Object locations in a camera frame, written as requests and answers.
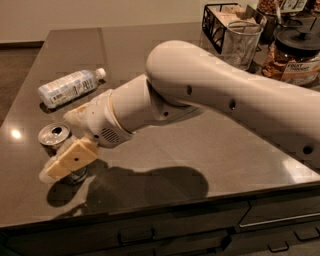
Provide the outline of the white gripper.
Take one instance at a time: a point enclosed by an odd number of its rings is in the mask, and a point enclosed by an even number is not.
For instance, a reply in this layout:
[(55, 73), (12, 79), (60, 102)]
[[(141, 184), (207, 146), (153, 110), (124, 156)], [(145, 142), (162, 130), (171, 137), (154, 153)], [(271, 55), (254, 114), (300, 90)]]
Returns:
[(134, 132), (124, 125), (124, 112), (134, 109), (135, 97), (120, 89), (109, 89), (89, 103), (63, 115), (65, 121), (80, 126), (87, 137), (71, 136), (51, 157), (39, 174), (44, 183), (55, 183), (84, 168), (98, 158), (98, 145), (114, 148), (132, 139)]

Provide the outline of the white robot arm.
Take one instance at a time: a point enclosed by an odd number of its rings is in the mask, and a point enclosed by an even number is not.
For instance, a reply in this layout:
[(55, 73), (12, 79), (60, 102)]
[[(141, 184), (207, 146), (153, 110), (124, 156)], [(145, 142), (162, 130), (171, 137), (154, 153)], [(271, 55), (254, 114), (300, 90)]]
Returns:
[(305, 165), (320, 169), (320, 93), (232, 67), (184, 41), (149, 54), (144, 74), (66, 113), (83, 138), (65, 141), (39, 174), (54, 183), (87, 166), (150, 125), (198, 107), (217, 110)]

